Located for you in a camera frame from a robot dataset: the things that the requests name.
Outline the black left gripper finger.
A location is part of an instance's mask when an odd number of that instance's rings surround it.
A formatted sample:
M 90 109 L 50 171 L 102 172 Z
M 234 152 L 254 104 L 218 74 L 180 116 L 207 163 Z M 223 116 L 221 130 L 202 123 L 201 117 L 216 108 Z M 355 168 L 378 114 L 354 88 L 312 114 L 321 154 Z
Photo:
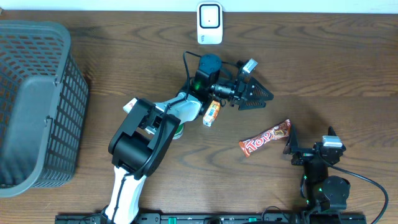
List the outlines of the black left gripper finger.
M 257 79 L 251 77 L 248 82 L 247 98 L 249 100 L 273 100 L 274 95 Z
M 262 100 L 240 100 L 238 106 L 238 110 L 253 110 L 265 108 L 266 102 Z

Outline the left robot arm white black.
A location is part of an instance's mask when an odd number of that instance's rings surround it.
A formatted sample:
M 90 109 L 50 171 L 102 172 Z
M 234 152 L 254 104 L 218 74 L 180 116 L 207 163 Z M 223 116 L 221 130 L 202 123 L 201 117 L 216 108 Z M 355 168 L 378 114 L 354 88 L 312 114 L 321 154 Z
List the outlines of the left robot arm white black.
M 257 67 L 254 59 L 232 63 L 237 69 L 235 76 L 226 65 L 215 54 L 201 55 L 195 75 L 187 76 L 174 98 L 160 103 L 133 98 L 127 104 L 127 116 L 108 146 L 115 181 L 104 223 L 132 223 L 146 178 L 158 168 L 183 125 L 204 115 L 212 101 L 252 110 L 273 99 L 274 95 L 251 76 Z

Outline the white Panadol box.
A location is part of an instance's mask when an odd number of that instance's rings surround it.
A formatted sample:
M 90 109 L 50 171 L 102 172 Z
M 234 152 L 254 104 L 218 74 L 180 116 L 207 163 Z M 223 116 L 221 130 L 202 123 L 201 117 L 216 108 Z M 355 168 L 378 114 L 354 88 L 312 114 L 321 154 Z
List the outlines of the white Panadol box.
M 129 113 L 132 110 L 132 108 L 134 107 L 134 105 L 137 103 L 137 101 L 138 101 L 138 98 L 133 98 L 126 105 L 123 106 L 123 110 L 126 113 Z

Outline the red Top chocolate bar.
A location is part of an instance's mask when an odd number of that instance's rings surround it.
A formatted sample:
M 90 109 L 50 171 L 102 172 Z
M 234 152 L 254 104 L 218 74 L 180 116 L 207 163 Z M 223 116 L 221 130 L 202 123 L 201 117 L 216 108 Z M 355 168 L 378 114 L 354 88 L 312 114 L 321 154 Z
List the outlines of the red Top chocolate bar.
M 252 152 L 258 150 L 266 143 L 288 137 L 290 134 L 291 121 L 286 119 L 284 122 L 274 126 L 273 128 L 264 131 L 253 138 L 240 141 L 239 146 L 246 157 L 249 157 Z

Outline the green lid jar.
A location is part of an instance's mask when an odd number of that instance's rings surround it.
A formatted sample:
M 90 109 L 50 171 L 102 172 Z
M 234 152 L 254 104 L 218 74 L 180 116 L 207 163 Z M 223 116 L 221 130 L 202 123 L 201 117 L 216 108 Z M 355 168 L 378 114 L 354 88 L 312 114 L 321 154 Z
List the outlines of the green lid jar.
M 173 136 L 173 140 L 180 138 L 183 135 L 184 124 L 180 124 Z

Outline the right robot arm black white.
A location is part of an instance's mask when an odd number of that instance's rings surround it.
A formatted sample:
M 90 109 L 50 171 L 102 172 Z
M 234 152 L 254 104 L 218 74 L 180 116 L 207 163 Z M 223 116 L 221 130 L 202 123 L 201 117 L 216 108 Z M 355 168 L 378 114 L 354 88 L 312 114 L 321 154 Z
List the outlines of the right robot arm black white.
M 313 147 L 300 147 L 295 128 L 290 128 L 284 154 L 292 156 L 293 166 L 304 169 L 301 195 L 308 200 L 311 210 L 317 212 L 340 211 L 347 208 L 350 182 L 342 177 L 330 175 L 328 169 L 340 161 L 346 147 L 332 127 L 320 142 Z

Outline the small orange carton box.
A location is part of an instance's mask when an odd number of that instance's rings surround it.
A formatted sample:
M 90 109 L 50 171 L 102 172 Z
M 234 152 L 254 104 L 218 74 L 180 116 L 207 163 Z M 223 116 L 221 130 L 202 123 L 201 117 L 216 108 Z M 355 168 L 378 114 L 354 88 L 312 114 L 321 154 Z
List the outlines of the small orange carton box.
M 220 111 L 220 108 L 221 105 L 218 101 L 213 100 L 211 102 L 205 115 L 203 116 L 203 124 L 205 126 L 211 127 Z

